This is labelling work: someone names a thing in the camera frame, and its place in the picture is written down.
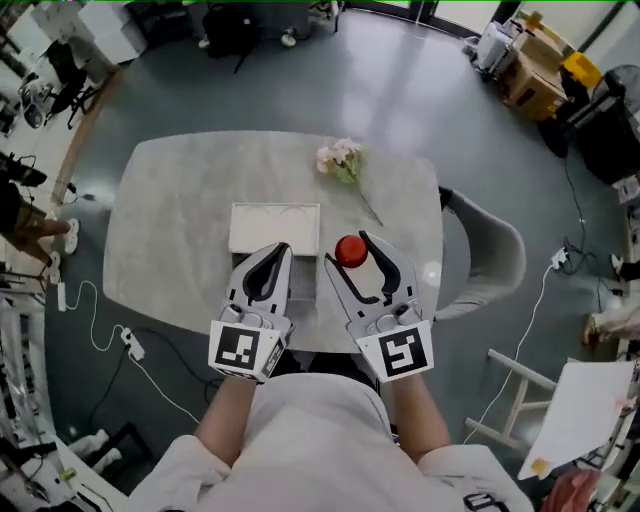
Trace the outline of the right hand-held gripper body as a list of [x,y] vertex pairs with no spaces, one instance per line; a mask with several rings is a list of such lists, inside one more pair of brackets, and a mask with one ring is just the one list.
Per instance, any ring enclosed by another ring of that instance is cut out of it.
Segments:
[[398,303],[384,313],[349,321],[347,332],[381,383],[413,376],[434,367],[431,322],[416,303]]

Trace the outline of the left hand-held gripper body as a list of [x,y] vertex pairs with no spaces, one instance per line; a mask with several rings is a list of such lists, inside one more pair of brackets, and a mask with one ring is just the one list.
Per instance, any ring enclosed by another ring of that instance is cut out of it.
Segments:
[[293,329],[282,315],[227,304],[210,324],[208,365],[226,376],[264,383],[287,349]]

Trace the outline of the red round object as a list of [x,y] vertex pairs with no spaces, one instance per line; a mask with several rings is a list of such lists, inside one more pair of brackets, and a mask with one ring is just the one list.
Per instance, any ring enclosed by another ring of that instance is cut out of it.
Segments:
[[369,249],[364,239],[359,235],[346,235],[335,246],[334,258],[339,266],[347,270],[354,270],[365,264],[369,256]]

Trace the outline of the white rectangular tray box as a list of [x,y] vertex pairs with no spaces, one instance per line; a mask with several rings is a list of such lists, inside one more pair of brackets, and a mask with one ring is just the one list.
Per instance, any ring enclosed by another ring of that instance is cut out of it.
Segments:
[[293,251],[291,299],[313,302],[317,290],[320,213],[319,204],[234,203],[229,232],[232,267],[263,247],[285,242]]

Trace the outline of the person's right forearm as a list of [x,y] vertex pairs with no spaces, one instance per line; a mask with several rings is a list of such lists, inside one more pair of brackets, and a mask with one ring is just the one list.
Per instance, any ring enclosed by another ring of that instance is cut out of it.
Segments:
[[444,418],[420,375],[393,381],[391,393],[400,447],[413,462],[451,444]]

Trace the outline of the large brown cardboard box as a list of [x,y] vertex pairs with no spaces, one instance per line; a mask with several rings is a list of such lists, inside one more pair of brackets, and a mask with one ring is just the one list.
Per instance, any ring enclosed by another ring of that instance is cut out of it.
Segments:
[[520,51],[502,73],[501,83],[503,103],[534,122],[554,117],[567,100],[559,73]]

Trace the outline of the grey fabric chair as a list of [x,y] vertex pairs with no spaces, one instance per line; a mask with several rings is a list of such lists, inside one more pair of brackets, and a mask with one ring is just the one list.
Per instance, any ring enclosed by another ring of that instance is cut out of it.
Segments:
[[437,321],[474,312],[513,293],[526,272],[526,251],[519,231],[462,193],[439,189],[442,210],[461,223],[470,251],[465,288],[449,305],[435,313]]

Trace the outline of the person's white shirt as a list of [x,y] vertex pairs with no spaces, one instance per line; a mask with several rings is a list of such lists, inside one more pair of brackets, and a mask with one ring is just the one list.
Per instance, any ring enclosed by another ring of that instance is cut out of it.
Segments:
[[229,467],[191,435],[176,438],[126,512],[534,512],[483,445],[418,463],[367,385],[323,373],[257,385]]

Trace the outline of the pink artificial flower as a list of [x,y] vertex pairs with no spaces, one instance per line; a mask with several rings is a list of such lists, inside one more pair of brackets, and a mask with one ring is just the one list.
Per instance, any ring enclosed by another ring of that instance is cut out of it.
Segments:
[[383,222],[362,190],[361,183],[365,164],[366,155],[363,146],[350,138],[339,139],[332,145],[320,147],[316,152],[316,170],[321,174],[336,178],[355,191],[377,224],[383,227]]

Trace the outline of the white cloth bundle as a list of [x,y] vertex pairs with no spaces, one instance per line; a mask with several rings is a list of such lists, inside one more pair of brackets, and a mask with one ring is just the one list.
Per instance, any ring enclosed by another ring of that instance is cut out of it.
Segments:
[[[100,429],[92,435],[84,436],[71,443],[68,448],[77,457],[89,465],[89,458],[102,449],[110,440],[109,434]],[[102,473],[109,465],[123,458],[118,448],[111,448],[99,461],[92,464],[92,469],[97,473]]]

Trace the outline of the white board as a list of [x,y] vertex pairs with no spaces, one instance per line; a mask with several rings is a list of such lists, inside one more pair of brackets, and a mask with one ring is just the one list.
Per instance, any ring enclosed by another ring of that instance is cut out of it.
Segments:
[[604,445],[628,403],[635,368],[633,361],[566,363],[517,478],[544,479]]

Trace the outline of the white flat panel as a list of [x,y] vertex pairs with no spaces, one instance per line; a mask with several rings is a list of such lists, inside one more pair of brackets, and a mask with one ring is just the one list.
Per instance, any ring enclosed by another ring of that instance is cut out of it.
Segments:
[[89,500],[101,512],[124,512],[128,497],[96,473],[60,438],[53,436],[66,482],[74,494]]

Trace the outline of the black cabinet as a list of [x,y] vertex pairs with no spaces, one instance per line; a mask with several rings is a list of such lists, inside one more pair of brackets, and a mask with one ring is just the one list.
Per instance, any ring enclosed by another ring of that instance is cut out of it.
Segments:
[[605,185],[640,172],[640,122],[619,99],[591,102],[576,138],[586,168]]

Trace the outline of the black backpack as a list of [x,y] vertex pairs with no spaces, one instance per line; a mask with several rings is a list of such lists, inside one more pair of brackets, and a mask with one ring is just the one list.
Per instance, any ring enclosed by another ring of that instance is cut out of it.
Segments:
[[236,56],[233,73],[237,74],[260,41],[260,28],[243,9],[232,4],[215,4],[204,15],[203,28],[209,58]]

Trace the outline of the black office chair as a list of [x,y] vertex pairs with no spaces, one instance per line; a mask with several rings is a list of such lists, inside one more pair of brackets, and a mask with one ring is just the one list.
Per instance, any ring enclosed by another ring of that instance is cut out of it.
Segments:
[[83,114],[87,113],[86,103],[96,96],[100,89],[91,85],[85,86],[88,73],[76,65],[71,46],[68,43],[54,41],[46,50],[45,56],[56,72],[61,87],[57,92],[49,93],[54,101],[45,117],[44,124],[47,124],[55,115],[70,108],[71,114],[67,121],[67,129],[71,130],[76,114],[79,111]]

